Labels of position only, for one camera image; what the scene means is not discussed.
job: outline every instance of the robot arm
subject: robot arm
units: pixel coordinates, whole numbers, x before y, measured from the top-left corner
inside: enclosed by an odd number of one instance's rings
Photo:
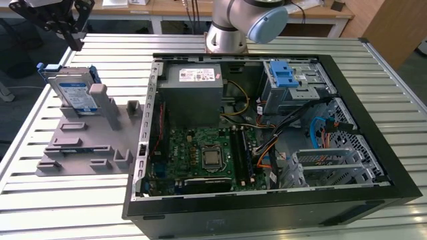
[[[258,44],[271,42],[288,22],[283,5],[284,0],[215,0],[206,37],[208,51],[242,53],[247,49],[247,37]]]
[[[95,0],[12,0],[8,7],[42,29],[55,31],[74,51],[83,47],[82,37]],[[74,17],[72,6],[79,13]]]

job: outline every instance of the blue cable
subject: blue cable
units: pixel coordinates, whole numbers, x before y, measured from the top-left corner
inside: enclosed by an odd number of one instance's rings
[[[316,136],[315,136],[316,120],[320,120],[320,121],[323,121],[323,122],[327,121],[323,117],[318,117],[318,116],[316,116],[316,117],[312,119],[311,124],[310,124],[310,138],[311,138],[312,147],[314,147],[315,149],[319,148],[318,141],[316,141]]]

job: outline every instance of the chip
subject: chip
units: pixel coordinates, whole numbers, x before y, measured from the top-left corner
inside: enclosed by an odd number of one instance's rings
[[[204,164],[206,165],[220,164],[220,152],[219,151],[206,151],[203,154],[204,154]]]
[[[223,150],[219,144],[202,146],[202,167],[207,170],[223,168]]]

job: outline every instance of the slotted aluminum table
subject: slotted aluminum table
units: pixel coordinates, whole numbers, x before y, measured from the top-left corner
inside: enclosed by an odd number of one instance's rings
[[[96,66],[118,104],[144,103],[152,53],[203,53],[203,36],[88,34],[60,63]],[[248,43],[250,53],[331,55],[410,175],[427,195],[427,109],[370,44],[358,39],[278,38]],[[140,240],[122,219],[127,175],[38,177],[36,165],[59,124],[62,101],[46,87],[0,164],[0,238]],[[350,225],[204,237],[203,239],[423,239],[427,196]]]

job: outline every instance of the desk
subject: desk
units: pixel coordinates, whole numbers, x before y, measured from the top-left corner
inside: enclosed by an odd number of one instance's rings
[[[152,53],[203,53],[198,35],[88,34],[80,52],[60,64],[94,64],[115,102],[146,102]],[[247,45],[250,53],[327,54],[391,144],[423,197],[388,207],[348,225],[211,236],[246,240],[424,239],[427,231],[427,117],[408,86],[370,44],[355,38],[279,37]],[[38,177],[36,165],[59,124],[62,101],[47,86],[0,163],[3,240],[148,240],[122,219],[127,174]]]
[[[346,6],[340,12],[332,10],[332,2],[334,0],[326,0],[326,7],[316,6],[304,10],[306,23],[332,25],[327,37],[339,38],[348,20],[354,18],[354,14]],[[151,14],[155,34],[162,34],[162,21],[188,21],[187,12],[180,1],[154,0]],[[212,21],[212,3],[202,2],[199,4],[199,15],[200,21]],[[303,13],[300,11],[290,14],[290,24],[300,24],[302,20]]]
[[[152,24],[154,34],[163,34],[162,21],[188,21],[187,12],[180,0],[151,0],[148,5],[131,4],[128,8],[118,9],[103,9],[103,0],[95,0],[95,2],[90,20],[148,20]],[[338,38],[342,35],[348,20],[354,18],[354,14],[346,6],[340,12],[332,10],[332,2],[334,0],[326,0],[326,7],[316,6],[304,11],[306,23],[332,25],[328,37]],[[200,2],[199,14],[200,21],[212,21],[212,3]],[[0,18],[20,17],[8,8],[7,2],[3,1],[0,4]],[[299,24],[302,20],[303,13],[296,12],[290,15],[288,23]]]

